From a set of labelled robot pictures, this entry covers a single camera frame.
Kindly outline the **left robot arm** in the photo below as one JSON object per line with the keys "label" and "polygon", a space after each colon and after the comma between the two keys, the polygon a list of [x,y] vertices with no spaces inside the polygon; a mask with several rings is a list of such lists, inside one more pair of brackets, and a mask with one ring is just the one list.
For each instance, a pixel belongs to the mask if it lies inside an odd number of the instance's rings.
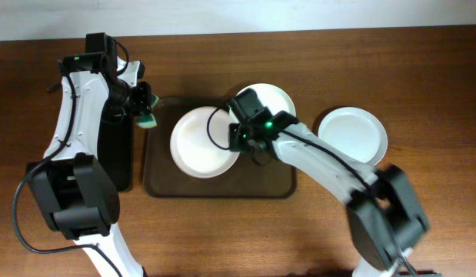
{"label": "left robot arm", "polygon": [[158,97],[145,67],[103,32],[59,63],[57,125],[42,160],[27,165],[29,188],[47,226],[83,250],[103,276],[143,276],[118,224],[121,192],[131,186],[133,128],[156,125]]}

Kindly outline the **brown plastic serving tray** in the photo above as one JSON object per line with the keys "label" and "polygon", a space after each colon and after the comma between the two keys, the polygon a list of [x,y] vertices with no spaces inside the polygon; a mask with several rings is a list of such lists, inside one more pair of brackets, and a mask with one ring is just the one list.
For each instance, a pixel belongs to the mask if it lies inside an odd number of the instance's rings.
{"label": "brown plastic serving tray", "polygon": [[177,121],[202,106],[218,107],[222,98],[166,97],[158,101],[153,114],[158,125],[145,138],[145,165],[142,184],[152,197],[159,198],[248,198],[286,199],[295,192],[295,168],[271,159],[264,166],[250,155],[240,155],[223,174],[197,179],[185,174],[170,153],[170,137]]}

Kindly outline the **black rectangular tray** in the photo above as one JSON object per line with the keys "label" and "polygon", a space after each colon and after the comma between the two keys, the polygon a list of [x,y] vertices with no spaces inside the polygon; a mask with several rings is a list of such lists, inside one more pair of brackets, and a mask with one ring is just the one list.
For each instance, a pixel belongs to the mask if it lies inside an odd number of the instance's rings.
{"label": "black rectangular tray", "polygon": [[133,118],[118,122],[101,120],[98,134],[98,161],[119,192],[133,184]]}

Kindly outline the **pale blue plate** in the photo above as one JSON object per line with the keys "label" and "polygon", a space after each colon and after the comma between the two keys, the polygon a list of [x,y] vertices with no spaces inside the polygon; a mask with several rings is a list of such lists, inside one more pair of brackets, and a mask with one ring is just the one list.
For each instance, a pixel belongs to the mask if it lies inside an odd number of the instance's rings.
{"label": "pale blue plate", "polygon": [[318,137],[349,157],[377,165],[388,150],[382,123],[361,108],[342,107],[329,112],[318,126]]}

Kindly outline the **green scrubbing sponge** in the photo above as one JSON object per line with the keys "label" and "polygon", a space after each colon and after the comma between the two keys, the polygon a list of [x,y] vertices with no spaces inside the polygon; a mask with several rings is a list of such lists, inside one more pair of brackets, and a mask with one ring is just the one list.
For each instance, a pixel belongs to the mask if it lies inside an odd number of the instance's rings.
{"label": "green scrubbing sponge", "polygon": [[151,95],[151,102],[148,108],[148,113],[140,115],[136,120],[136,125],[140,128],[154,128],[157,125],[156,119],[152,113],[153,108],[158,103],[159,97]]}

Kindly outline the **white plate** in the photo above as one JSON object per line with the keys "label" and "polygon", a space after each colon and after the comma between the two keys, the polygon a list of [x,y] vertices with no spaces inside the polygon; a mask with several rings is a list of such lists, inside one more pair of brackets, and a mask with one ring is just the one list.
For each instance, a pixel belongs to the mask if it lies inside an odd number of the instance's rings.
{"label": "white plate", "polygon": [[255,83],[241,89],[238,95],[248,89],[252,89],[256,92],[257,99],[261,103],[261,106],[268,108],[271,115],[276,115],[280,111],[285,111],[293,116],[297,115],[291,97],[278,86],[268,83]]}
{"label": "white plate", "polygon": [[239,154],[228,149],[228,127],[233,122],[224,110],[203,106],[184,114],[170,138],[171,156],[185,174],[214,178],[228,171]]}

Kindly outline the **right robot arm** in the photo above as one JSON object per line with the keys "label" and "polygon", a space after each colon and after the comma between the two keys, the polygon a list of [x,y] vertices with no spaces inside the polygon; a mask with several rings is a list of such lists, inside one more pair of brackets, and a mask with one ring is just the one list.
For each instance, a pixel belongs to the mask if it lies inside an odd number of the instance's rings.
{"label": "right robot arm", "polygon": [[248,88],[227,106],[229,148],[260,149],[327,189],[346,208],[354,247],[361,256],[354,276],[393,276],[400,267],[419,273],[408,256],[429,230],[429,221],[407,175],[397,166],[378,169],[356,161],[320,140],[286,111],[272,113]]}

